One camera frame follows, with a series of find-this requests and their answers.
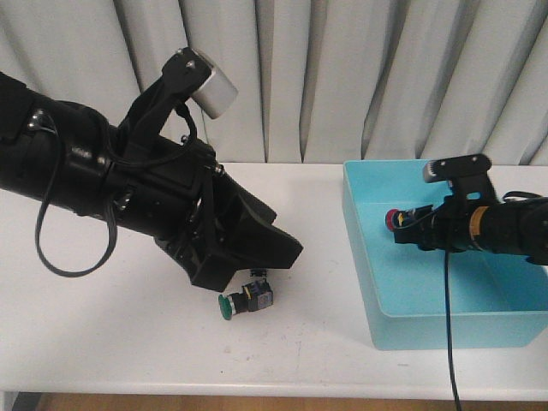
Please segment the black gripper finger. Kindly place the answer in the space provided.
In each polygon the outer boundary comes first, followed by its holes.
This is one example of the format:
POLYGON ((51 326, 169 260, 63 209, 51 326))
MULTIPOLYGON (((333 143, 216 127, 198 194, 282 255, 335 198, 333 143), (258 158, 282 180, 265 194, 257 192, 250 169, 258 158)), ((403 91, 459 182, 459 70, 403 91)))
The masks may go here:
POLYGON ((414 244, 419 246, 422 243, 422 232, 420 229, 394 229, 393 236, 396 244, 414 244))
POLYGON ((201 288, 226 288, 233 276, 248 269, 289 269, 303 246, 276 227, 236 232, 235 237, 207 240, 200 263, 201 288))
POLYGON ((272 224, 277 217, 276 212, 266 203, 236 182, 225 173, 222 177, 225 205, 222 212, 222 223, 226 227, 235 227, 244 217, 244 211, 251 211, 261 221, 272 224))

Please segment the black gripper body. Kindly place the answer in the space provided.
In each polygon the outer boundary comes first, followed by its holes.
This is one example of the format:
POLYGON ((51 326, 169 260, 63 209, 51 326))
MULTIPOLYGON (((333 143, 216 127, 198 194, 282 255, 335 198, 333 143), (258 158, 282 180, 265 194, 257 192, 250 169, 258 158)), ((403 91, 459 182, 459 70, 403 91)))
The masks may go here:
POLYGON ((157 137, 149 155, 169 158, 156 167, 141 168, 114 163, 107 183, 121 183, 118 199, 126 209, 118 211, 119 224, 147 234, 200 287, 200 263, 206 242, 235 237, 236 232, 273 228, 251 211, 235 227, 222 223, 225 195, 222 177, 226 173, 215 160, 213 150, 200 140, 183 146, 157 137))
POLYGON ((471 214, 464 200, 448 195, 440 206, 425 205, 417 208, 414 214, 418 220, 417 246, 420 250, 460 253, 475 249, 468 229, 471 214))

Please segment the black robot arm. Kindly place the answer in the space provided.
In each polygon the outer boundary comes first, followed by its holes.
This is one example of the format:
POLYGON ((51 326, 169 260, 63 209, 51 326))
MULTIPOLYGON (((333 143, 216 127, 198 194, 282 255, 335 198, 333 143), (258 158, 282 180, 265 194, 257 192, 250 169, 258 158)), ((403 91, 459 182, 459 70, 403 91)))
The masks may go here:
POLYGON ((195 132, 180 142, 160 129, 185 120, 188 90, 156 81, 119 126, 96 110, 1 78, 1 186, 103 220, 108 248, 123 227, 151 236, 190 282, 224 290, 246 269, 288 269, 301 244, 276 213, 226 173, 195 132))
POLYGON ((396 243, 422 251, 521 255, 531 264, 547 264, 546 197, 500 202, 450 195, 438 207, 391 209, 385 224, 396 243))

